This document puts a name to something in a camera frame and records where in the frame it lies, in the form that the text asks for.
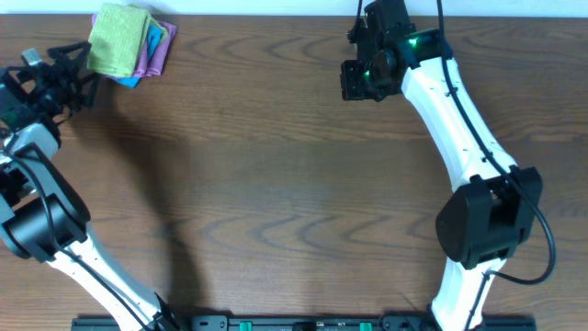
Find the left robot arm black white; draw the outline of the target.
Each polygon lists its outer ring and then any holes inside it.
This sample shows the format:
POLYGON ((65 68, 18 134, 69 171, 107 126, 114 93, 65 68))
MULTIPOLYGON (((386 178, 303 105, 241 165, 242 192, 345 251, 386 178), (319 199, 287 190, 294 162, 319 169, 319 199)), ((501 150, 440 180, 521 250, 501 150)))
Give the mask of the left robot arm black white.
POLYGON ((109 313, 78 317, 74 330, 181 330, 182 322, 153 290, 109 254, 91 215, 51 159, 59 127, 94 102, 98 74, 79 75, 87 41, 34 49, 22 65, 1 70, 1 240, 16 256, 55 268, 82 286, 109 313))

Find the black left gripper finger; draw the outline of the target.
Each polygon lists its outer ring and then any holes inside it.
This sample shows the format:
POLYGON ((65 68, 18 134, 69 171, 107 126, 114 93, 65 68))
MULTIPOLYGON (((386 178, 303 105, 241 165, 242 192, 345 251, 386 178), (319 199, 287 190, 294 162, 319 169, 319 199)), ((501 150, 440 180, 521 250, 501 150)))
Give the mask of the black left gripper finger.
POLYGON ((80 69, 86 63, 92 45, 88 41, 50 48, 47 54, 54 63, 68 69, 80 69))
POLYGON ((100 83, 100 74, 91 73, 85 77, 75 79, 70 83, 71 102, 70 110, 92 108, 96 98, 96 92, 100 83))

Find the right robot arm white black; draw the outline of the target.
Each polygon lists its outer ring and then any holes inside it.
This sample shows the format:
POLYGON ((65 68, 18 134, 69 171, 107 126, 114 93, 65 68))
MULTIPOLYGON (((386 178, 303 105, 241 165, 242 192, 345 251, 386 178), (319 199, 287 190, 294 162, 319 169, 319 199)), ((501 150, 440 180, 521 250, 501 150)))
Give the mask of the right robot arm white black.
POLYGON ((341 65, 345 101, 401 94, 417 110, 447 168, 452 195, 435 219, 447 262, 430 305, 439 330, 496 326, 481 308, 502 269, 530 235, 542 191, 534 167, 522 169, 492 135, 469 97, 444 36, 412 24, 347 33, 357 57, 341 65))

